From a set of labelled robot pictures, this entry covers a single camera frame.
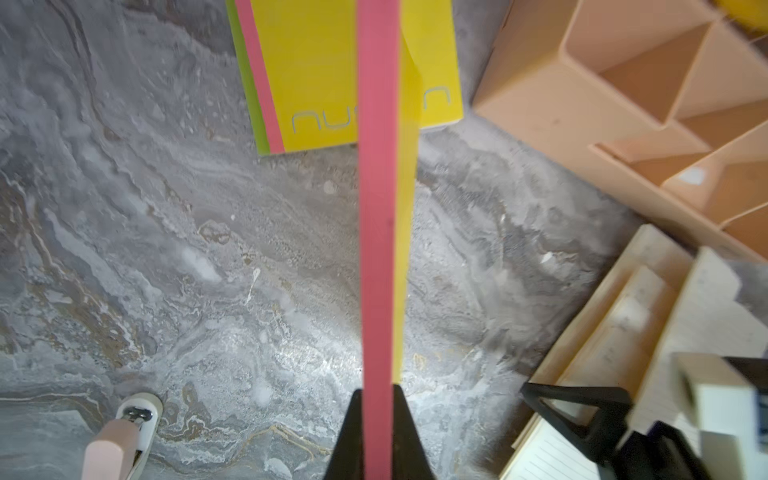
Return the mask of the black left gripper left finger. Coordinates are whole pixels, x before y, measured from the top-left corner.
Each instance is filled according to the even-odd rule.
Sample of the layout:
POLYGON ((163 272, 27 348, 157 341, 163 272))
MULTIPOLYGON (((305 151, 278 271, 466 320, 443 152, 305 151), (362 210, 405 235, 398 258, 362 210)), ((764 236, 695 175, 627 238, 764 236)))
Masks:
POLYGON ((324 476, 325 480, 363 479, 362 390, 350 399, 324 476))

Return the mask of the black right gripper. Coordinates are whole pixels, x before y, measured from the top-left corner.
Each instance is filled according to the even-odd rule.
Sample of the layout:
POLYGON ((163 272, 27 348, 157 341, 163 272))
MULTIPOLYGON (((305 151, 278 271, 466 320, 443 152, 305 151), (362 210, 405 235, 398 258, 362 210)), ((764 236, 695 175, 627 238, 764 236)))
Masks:
MULTIPOLYGON (((525 403, 588 460, 602 465, 628 429, 633 408, 620 387, 570 387, 525 383, 525 403)), ((611 460, 614 479, 709 480, 711 475, 677 428, 656 421, 633 432, 611 460)))

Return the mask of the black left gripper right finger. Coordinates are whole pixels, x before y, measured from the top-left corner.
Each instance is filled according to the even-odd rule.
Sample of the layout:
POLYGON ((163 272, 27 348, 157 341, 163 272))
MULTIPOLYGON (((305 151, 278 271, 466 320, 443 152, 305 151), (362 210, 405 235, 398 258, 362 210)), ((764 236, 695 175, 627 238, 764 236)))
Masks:
POLYGON ((399 385, 393 386, 393 480, 434 480, 425 450, 399 385))

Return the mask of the cream lined notebook with holes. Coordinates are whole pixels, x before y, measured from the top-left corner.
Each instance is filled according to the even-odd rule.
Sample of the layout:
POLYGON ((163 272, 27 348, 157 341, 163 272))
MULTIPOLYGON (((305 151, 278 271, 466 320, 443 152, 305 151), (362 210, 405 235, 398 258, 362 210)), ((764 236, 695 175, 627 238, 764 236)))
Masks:
MULTIPOLYGON (((660 420, 681 430, 687 440, 698 441, 697 429, 673 400, 672 355, 761 356, 767 348, 767 327, 735 301, 740 288, 738 276, 719 255, 710 248, 699 251, 633 398, 630 428, 640 432, 660 420)), ((545 425, 515 454, 503 477, 597 480, 599 473, 596 463, 545 425)))

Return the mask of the yellow notebook pink spine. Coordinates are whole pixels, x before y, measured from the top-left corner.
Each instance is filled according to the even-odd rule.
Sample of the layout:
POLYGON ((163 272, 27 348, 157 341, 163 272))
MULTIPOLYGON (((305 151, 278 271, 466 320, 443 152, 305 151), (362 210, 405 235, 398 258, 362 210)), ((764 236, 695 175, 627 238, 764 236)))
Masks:
MULTIPOLYGON (((353 1, 236 1, 270 155, 357 140, 353 1)), ((423 87, 420 127, 460 121, 463 101, 449 1, 402 3, 423 87)))
POLYGON ((389 479, 402 165, 416 154, 421 86, 401 2, 357 2, 356 30, 363 476, 389 479))

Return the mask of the purple notebook green spine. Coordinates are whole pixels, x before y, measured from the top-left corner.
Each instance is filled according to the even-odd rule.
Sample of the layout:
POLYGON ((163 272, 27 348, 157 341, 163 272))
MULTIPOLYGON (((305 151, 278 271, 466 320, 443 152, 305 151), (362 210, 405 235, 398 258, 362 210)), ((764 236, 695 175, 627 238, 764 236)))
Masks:
POLYGON ((256 149, 260 156, 270 155, 271 150, 261 113, 258 92, 254 84, 248 59, 245 37, 239 20, 236 1, 226 0, 225 3, 256 149))

